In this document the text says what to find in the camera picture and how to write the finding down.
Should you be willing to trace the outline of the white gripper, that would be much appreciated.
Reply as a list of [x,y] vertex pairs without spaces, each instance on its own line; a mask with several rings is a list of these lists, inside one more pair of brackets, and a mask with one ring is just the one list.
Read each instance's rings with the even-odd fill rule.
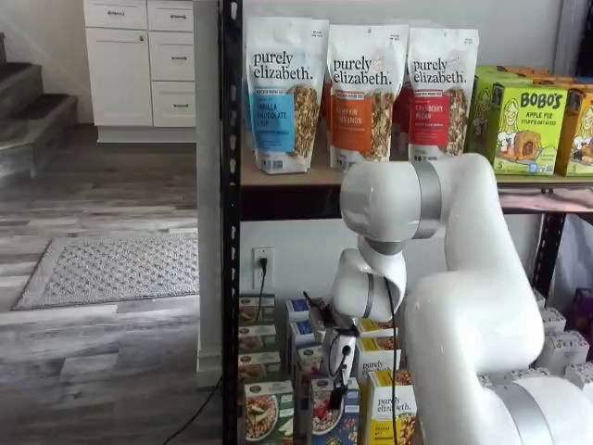
[[327,374],[334,379],[329,408],[340,411],[347,383],[351,377],[356,352],[356,337],[351,331],[332,331],[329,337],[325,364]]

